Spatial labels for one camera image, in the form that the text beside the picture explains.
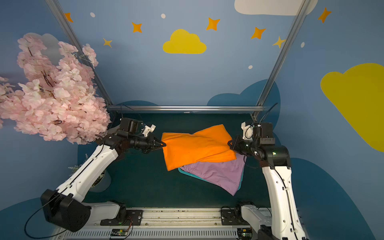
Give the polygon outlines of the orange pants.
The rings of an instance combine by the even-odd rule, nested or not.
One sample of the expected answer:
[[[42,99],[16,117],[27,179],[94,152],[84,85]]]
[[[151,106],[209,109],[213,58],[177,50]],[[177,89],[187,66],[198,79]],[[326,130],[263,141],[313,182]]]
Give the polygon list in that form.
[[[162,142],[168,171],[185,165],[224,163],[235,160],[236,153],[228,142],[232,140],[224,125],[216,125],[194,134],[163,133]]]

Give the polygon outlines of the purple pants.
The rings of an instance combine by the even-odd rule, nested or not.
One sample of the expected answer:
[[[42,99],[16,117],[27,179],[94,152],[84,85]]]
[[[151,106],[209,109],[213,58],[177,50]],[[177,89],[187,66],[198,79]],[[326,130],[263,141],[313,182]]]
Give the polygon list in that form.
[[[236,157],[235,160],[229,162],[197,162],[180,168],[221,187],[234,196],[238,191],[241,175],[247,161],[247,157],[244,155],[236,154]]]

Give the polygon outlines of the turquoise plastic basket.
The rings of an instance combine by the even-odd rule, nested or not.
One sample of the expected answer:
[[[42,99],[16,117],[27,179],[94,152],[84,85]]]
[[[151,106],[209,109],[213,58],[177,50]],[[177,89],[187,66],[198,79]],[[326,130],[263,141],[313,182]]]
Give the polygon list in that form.
[[[205,180],[205,179],[202,179],[194,174],[191,174],[191,173],[188,173],[188,172],[185,172],[183,171],[181,168],[178,168],[178,171],[181,173],[181,174],[184,174],[186,176],[189,176],[189,177],[192,177],[192,178],[195,178],[195,179],[198,179],[198,180],[201,180],[201,181],[204,181],[204,182],[207,182],[209,183],[209,181]],[[239,183],[239,187],[238,187],[238,190],[241,189],[241,186],[242,186],[242,182],[243,182],[243,178],[244,178],[244,172],[242,172],[242,175],[241,175],[241,180],[240,180],[240,183]]]

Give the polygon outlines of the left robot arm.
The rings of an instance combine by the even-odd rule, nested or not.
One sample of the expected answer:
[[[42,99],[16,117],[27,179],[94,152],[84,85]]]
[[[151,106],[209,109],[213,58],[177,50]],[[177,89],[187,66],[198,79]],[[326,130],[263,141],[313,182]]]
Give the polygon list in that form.
[[[125,204],[85,204],[83,200],[97,178],[112,162],[123,159],[128,149],[148,154],[164,148],[166,144],[153,133],[155,128],[122,118],[118,126],[98,137],[98,146],[85,163],[55,190],[46,190],[41,195],[45,220],[71,232],[91,223],[125,224],[129,219]]]

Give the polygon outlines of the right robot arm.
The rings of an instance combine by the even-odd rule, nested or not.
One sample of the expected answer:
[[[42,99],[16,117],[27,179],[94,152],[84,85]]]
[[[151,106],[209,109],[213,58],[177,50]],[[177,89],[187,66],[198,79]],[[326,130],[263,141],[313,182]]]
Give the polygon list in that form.
[[[252,228],[254,240],[306,240],[292,188],[289,151],[276,145],[271,123],[241,124],[242,136],[228,142],[231,150],[258,160],[266,179],[271,218],[253,205],[241,206],[241,217]]]

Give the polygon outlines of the right green circuit board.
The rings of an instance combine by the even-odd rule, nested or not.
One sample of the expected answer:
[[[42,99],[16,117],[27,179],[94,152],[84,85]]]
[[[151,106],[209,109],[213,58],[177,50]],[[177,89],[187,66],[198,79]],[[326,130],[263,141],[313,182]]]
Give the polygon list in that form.
[[[251,240],[253,231],[251,228],[237,228],[237,240]]]

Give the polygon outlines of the green circuit board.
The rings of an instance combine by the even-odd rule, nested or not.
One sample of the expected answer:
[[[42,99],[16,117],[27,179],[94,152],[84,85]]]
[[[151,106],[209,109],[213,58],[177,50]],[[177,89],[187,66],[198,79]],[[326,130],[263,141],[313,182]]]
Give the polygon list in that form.
[[[237,228],[237,240],[251,240],[253,231],[251,228]]]
[[[110,238],[126,238],[130,234],[128,229],[112,229]]]

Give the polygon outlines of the left green circuit board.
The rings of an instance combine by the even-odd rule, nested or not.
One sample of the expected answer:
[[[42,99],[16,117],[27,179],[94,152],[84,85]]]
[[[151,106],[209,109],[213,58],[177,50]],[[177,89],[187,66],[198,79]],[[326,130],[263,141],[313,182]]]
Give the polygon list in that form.
[[[110,238],[126,238],[130,234],[128,229],[112,229]]]

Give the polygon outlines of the pink cherry blossom tree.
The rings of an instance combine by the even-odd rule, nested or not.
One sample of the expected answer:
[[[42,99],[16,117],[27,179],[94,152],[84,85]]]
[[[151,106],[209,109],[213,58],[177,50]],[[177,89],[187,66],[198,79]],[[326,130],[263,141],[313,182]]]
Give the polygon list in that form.
[[[17,62],[27,82],[13,86],[1,78],[1,120],[12,120],[16,131],[45,141],[85,145],[103,137],[111,119],[93,83],[95,50],[59,42],[61,59],[54,65],[43,55],[46,46],[39,38],[27,34],[18,43]]]

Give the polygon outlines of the aluminium frame back bar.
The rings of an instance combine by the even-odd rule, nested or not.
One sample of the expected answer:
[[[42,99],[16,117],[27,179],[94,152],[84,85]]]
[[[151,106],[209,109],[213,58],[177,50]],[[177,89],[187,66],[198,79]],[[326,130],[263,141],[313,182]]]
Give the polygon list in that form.
[[[107,106],[110,111],[135,111],[135,112],[261,112],[261,106]]]

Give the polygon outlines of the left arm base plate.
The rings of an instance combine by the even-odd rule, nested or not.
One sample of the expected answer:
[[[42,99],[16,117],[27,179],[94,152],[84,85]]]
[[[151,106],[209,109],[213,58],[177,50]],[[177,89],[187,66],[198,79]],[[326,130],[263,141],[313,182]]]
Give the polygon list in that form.
[[[126,209],[118,213],[114,219],[101,220],[101,226],[140,226],[143,219],[143,210]]]

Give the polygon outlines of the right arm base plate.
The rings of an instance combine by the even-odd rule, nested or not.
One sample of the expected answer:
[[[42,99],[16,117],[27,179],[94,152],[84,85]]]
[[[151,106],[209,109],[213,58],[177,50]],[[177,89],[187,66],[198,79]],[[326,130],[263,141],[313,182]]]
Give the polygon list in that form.
[[[221,222],[223,226],[247,226],[248,222],[243,220],[236,211],[231,208],[221,208]]]

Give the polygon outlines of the aluminium front rail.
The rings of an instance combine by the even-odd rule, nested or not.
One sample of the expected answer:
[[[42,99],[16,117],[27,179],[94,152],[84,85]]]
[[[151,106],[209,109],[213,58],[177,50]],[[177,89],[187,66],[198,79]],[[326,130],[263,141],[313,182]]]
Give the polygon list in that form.
[[[241,217],[241,206],[231,208]],[[237,228],[247,226],[223,226],[221,208],[142,208],[140,226],[101,226],[100,223],[85,225],[77,232],[59,226],[54,232],[55,240],[141,240],[141,239],[237,239]],[[268,219],[271,209],[258,208]],[[126,238],[110,238],[112,229],[128,229]]]

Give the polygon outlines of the aluminium frame right post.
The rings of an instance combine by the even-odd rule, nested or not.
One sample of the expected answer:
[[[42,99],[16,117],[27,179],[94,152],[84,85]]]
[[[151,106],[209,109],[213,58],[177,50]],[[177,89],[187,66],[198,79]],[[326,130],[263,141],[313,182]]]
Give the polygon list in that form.
[[[268,98],[268,95],[277,79],[277,76],[285,62],[285,59],[302,27],[302,24],[303,22],[305,21],[305,18],[306,16],[311,12],[310,9],[312,8],[312,6],[316,6],[317,5],[317,1],[310,1],[310,0],[305,0],[305,1],[302,1],[302,3],[300,4],[299,6],[299,9],[298,9],[298,12],[293,20],[293,23],[290,27],[290,30],[288,31],[288,34],[287,34],[287,38],[286,38],[286,41],[284,42],[284,45],[282,46],[280,52],[279,52],[279,55],[277,57],[277,60],[274,64],[274,67],[271,71],[271,74],[266,82],[266,84],[264,85],[264,88],[261,92],[261,95],[257,101],[257,107],[260,107],[261,110],[256,110],[256,111],[253,111],[253,113],[251,114],[251,117],[253,119],[253,121],[256,121],[257,120],[257,117],[259,115],[259,112],[261,112],[263,110],[263,107],[264,107],[264,104]]]

